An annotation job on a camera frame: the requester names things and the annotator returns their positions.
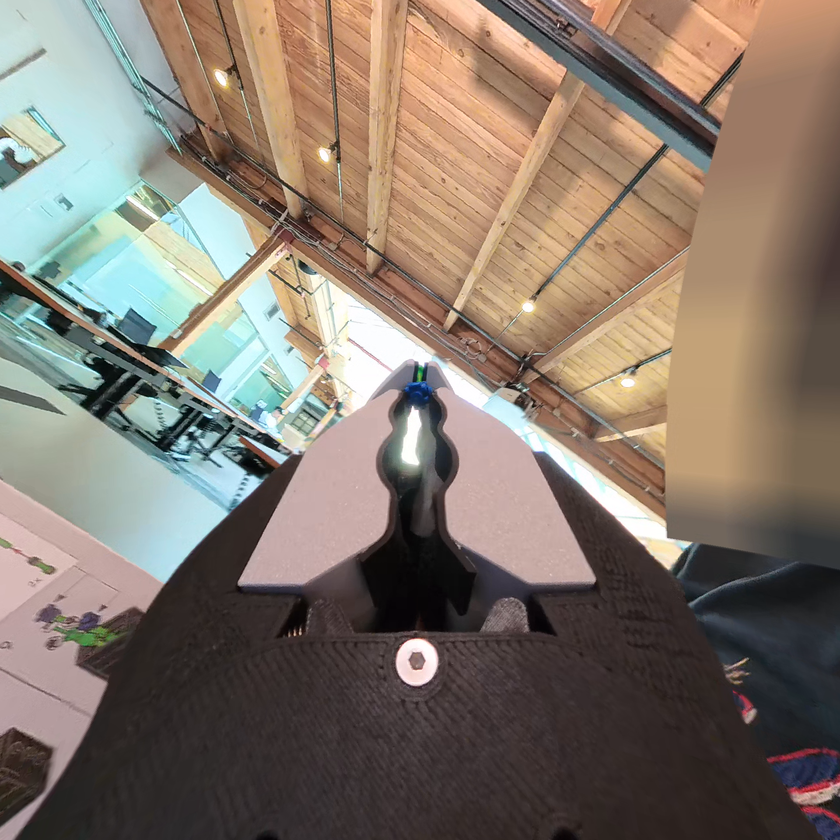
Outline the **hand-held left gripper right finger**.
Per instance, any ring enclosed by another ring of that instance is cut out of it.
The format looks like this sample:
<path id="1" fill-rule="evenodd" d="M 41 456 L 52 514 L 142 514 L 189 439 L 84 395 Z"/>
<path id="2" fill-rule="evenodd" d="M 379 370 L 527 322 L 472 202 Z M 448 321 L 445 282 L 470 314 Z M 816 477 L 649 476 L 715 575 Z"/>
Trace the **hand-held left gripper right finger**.
<path id="1" fill-rule="evenodd" d="M 452 391 L 436 391 L 453 472 L 436 498 L 444 543 L 465 565 L 457 615 L 500 599 L 591 592 L 595 573 L 535 454 L 514 430 Z"/>

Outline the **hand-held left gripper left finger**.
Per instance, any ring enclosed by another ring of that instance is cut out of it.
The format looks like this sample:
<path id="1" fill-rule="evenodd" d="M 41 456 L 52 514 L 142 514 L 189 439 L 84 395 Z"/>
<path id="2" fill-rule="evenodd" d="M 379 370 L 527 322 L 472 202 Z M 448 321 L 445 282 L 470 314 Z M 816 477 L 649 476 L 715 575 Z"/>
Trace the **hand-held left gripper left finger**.
<path id="1" fill-rule="evenodd" d="M 382 450 L 403 391 L 385 391 L 309 447 L 239 577 L 251 594 L 329 599 L 374 615 L 361 563 L 394 530 Z"/>

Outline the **white instruction booklet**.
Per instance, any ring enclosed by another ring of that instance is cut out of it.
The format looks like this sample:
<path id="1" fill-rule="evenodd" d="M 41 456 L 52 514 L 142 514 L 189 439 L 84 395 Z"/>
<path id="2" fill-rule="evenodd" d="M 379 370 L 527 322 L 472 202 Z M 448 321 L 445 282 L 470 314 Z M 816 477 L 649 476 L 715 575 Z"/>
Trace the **white instruction booklet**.
<path id="1" fill-rule="evenodd" d="M 103 546 L 1 525 L 1 838 L 15 838 L 87 733 L 162 583 Z"/>

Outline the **grey desk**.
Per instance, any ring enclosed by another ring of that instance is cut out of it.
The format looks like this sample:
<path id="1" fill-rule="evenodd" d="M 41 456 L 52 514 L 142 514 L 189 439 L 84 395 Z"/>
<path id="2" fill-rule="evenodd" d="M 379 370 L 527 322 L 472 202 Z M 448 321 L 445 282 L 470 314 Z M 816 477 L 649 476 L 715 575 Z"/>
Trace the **grey desk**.
<path id="1" fill-rule="evenodd" d="M 57 389 L 96 375 L 8 318 L 1 356 L 2 479 L 159 581 L 260 483 L 223 455 L 179 461 L 99 421 Z"/>

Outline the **wooden table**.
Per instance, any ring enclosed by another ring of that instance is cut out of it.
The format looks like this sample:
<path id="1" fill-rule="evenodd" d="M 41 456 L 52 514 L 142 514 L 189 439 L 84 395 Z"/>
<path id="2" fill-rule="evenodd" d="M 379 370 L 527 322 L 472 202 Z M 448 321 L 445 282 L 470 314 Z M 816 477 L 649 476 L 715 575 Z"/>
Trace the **wooden table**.
<path id="1" fill-rule="evenodd" d="M 98 360 L 107 370 L 101 384 L 85 393 L 82 407 L 93 416 L 104 420 L 119 413 L 121 405 L 130 397 L 171 396 L 179 407 L 174 423 L 157 434 L 154 445 L 169 455 L 175 445 L 196 432 L 194 445 L 201 447 L 207 426 L 218 426 L 220 436 L 209 448 L 203 448 L 206 459 L 222 448 L 233 437 L 244 436 L 245 447 L 254 455 L 264 453 L 265 460 L 280 460 L 290 450 L 279 439 L 256 422 L 247 419 L 230 405 L 219 400 L 203 385 L 180 376 L 164 361 L 180 366 L 180 361 L 167 351 L 136 343 L 123 332 L 107 323 L 105 312 L 84 307 L 68 298 L 59 289 L 33 278 L 7 262 L 1 263 L 2 290 L 16 298 L 25 299 L 47 311 L 47 328 L 83 352 L 86 358 Z"/>
<path id="2" fill-rule="evenodd" d="M 244 435 L 238 436 L 243 449 L 238 464 L 252 476 L 262 477 L 279 468 L 289 457 L 282 450 L 268 447 Z"/>

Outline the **black office chair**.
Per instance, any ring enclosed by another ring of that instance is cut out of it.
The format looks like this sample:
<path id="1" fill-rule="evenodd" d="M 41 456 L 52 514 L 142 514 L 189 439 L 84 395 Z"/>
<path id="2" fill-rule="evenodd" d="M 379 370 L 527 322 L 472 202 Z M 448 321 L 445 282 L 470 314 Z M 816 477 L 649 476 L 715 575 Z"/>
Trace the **black office chair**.
<path id="1" fill-rule="evenodd" d="M 122 341 L 131 344 L 148 361 L 167 369 L 184 369 L 186 367 L 184 363 L 170 351 L 151 346 L 151 339 L 156 329 L 157 327 L 154 324 L 145 320 L 137 311 L 130 308 L 112 331 L 118 334 Z M 154 398 L 158 394 L 159 390 L 155 385 L 147 381 L 139 381 L 134 392 L 123 399 L 119 412 L 124 413 L 141 396 Z"/>

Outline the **person's dark clothing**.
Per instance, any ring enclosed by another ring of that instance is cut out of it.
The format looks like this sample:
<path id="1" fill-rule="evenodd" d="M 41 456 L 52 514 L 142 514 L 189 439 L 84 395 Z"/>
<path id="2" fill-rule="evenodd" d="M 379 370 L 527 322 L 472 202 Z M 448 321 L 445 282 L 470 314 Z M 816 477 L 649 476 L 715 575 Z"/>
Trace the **person's dark clothing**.
<path id="1" fill-rule="evenodd" d="M 695 542 L 673 574 L 775 776 L 838 839 L 838 569 Z"/>

